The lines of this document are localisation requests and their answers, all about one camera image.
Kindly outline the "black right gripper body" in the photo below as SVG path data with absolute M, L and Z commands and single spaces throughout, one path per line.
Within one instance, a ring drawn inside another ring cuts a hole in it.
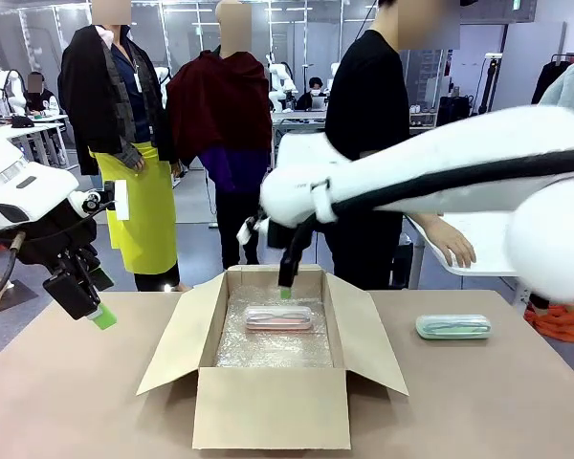
M 263 236 L 267 246 L 274 250 L 286 250 L 295 232 L 295 229 L 284 227 L 267 216 L 253 216 L 246 220 L 246 243 L 251 242 L 255 236 Z

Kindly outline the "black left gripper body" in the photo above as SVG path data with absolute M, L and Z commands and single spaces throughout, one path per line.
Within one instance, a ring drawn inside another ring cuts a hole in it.
M 67 199 L 20 230 L 26 237 L 17 258 L 25 265 L 41 265 L 55 273 L 72 268 L 77 257 L 89 272 L 100 266 L 98 252 L 92 245 L 97 237 L 96 221 L 93 217 L 81 217 Z

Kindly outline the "person's left hand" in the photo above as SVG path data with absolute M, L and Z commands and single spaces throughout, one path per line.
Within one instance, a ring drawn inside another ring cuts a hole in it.
M 476 262 L 475 249 L 458 229 L 443 220 L 432 223 L 426 229 L 432 244 L 443 254 L 447 264 L 470 268 Z

